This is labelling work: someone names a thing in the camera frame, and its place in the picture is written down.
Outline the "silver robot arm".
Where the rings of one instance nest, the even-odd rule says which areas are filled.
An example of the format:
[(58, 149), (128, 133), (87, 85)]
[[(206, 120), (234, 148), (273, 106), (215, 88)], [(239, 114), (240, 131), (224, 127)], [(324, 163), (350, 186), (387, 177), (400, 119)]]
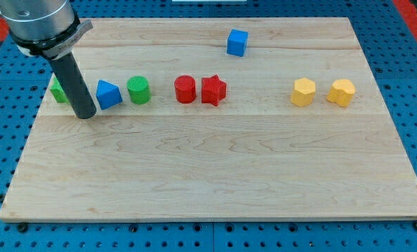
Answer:
[(72, 53), (92, 21), (81, 20), (69, 0), (0, 0), (0, 16), (23, 54), (48, 60), (76, 117), (94, 116), (97, 108)]

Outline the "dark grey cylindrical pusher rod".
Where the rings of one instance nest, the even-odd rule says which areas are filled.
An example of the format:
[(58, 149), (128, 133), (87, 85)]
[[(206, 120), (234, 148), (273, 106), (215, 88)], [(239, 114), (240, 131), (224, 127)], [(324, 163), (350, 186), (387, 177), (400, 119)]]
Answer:
[(49, 60), (77, 118), (88, 119), (95, 115), (97, 108), (78, 68), (73, 53), (70, 52), (56, 60)]

